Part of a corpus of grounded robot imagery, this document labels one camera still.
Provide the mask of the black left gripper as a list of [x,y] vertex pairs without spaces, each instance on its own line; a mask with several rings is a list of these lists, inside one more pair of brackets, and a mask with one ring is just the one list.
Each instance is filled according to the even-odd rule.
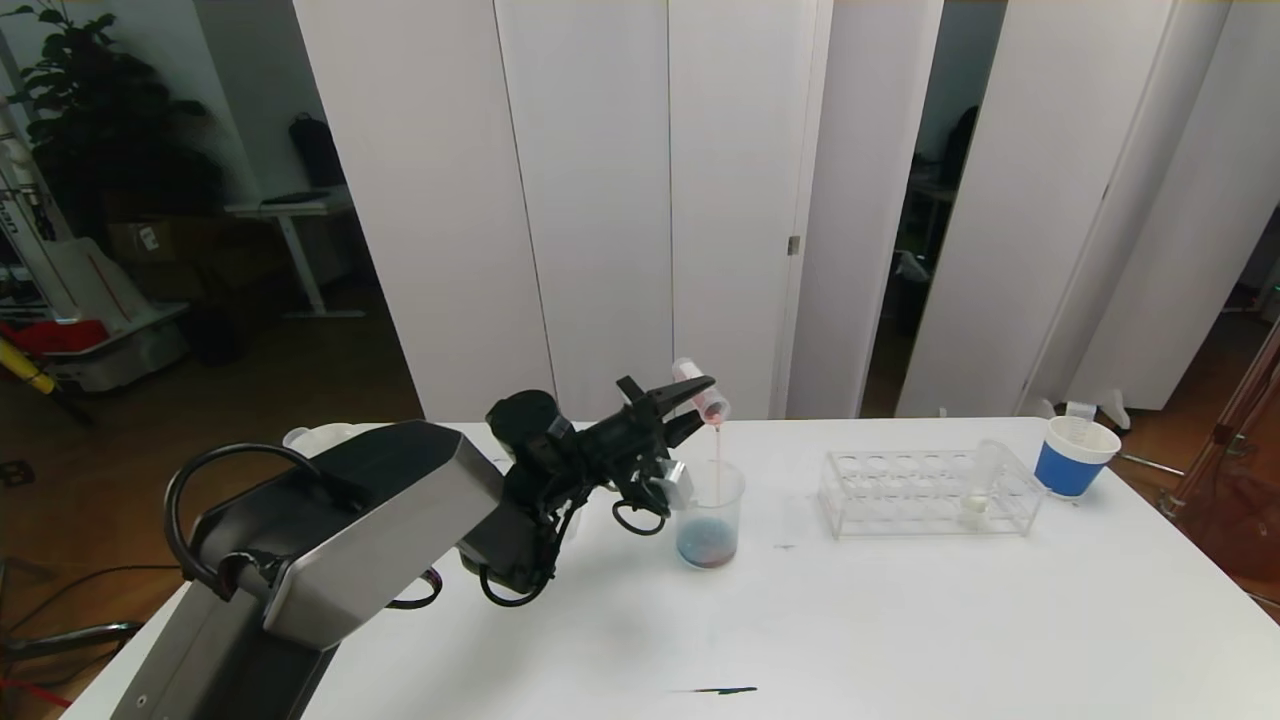
[[677,448],[704,427],[696,410],[672,414],[694,397],[713,388],[716,379],[698,375],[644,391],[630,375],[617,382],[623,405],[616,413],[579,430],[575,451],[586,464],[644,464],[669,459]]

